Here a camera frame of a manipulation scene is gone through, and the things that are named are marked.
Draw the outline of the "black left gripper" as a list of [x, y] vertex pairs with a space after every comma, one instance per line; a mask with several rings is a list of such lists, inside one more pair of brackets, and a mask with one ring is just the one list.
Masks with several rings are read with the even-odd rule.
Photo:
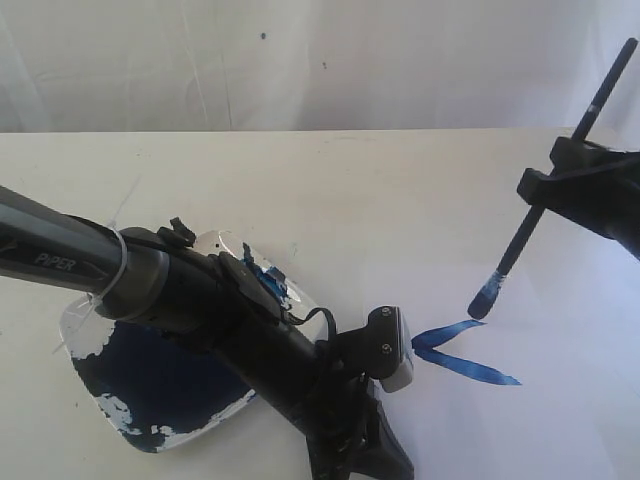
[[412, 480], [414, 466], [396, 438], [373, 382], [361, 373], [321, 377], [303, 402], [302, 432], [314, 479]]

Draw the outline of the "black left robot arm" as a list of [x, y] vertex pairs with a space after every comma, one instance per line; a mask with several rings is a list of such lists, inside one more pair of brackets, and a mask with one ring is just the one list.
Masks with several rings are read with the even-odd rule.
[[116, 230], [1, 192], [1, 273], [76, 290], [61, 335], [114, 428], [158, 453], [261, 397], [306, 440], [316, 479], [410, 479], [378, 398], [412, 378], [399, 308], [339, 332], [249, 246], [232, 250], [179, 219]]

